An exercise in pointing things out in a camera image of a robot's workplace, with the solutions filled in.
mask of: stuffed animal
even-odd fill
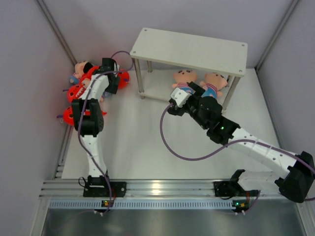
[[[77,63],[74,66],[74,73],[69,78],[70,83],[77,85],[80,82],[83,74],[87,73],[92,67],[93,65],[88,61]]]
[[[223,95],[220,90],[227,85],[227,81],[223,75],[207,73],[205,74],[205,81],[201,81],[200,85],[205,90],[201,97],[211,96],[216,99],[217,96]]]
[[[173,84],[173,88],[180,88],[186,92],[194,93],[194,90],[188,86],[187,83],[195,82],[197,80],[197,73],[193,70],[180,70],[173,75],[176,84]]]

